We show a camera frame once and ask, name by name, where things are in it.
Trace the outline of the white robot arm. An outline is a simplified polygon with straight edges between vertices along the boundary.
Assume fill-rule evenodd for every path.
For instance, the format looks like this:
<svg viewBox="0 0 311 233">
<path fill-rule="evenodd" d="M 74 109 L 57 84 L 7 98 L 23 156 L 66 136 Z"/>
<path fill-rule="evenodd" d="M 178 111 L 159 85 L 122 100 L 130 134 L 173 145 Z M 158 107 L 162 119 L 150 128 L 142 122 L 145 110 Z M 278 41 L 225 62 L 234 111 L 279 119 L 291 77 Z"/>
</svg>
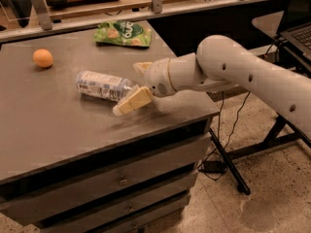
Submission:
<svg viewBox="0 0 311 233">
<path fill-rule="evenodd" d="M 221 35 L 205 38 L 195 53 L 133 65 L 144 85 L 113 108 L 126 115 L 182 90 L 224 91 L 240 85 L 311 137 L 311 79 L 267 62 Z"/>
</svg>

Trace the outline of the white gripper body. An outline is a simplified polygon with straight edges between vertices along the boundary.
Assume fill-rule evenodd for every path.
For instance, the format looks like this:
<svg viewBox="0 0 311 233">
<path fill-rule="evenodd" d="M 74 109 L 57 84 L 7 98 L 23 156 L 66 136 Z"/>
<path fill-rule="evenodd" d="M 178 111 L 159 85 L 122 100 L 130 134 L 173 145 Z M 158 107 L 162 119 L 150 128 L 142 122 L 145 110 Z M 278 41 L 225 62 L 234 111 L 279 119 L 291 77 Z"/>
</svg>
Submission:
<svg viewBox="0 0 311 233">
<path fill-rule="evenodd" d="M 145 85 L 154 96 L 165 97 L 176 93 L 169 78 L 169 58 L 153 62 L 145 74 Z"/>
</svg>

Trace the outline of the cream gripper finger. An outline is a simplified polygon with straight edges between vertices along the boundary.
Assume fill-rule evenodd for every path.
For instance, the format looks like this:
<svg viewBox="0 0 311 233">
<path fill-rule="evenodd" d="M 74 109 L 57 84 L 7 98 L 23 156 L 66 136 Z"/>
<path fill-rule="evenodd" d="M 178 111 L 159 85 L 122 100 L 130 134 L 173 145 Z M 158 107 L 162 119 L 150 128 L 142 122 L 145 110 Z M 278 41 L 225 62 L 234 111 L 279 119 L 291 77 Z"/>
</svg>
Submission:
<svg viewBox="0 0 311 233">
<path fill-rule="evenodd" d="M 137 74 L 144 76 L 151 65 L 152 62 L 136 62 L 133 64 L 133 69 Z"/>
<path fill-rule="evenodd" d="M 153 94 L 146 86 L 135 85 L 113 108 L 115 116 L 124 116 L 142 108 L 153 100 Z"/>
</svg>

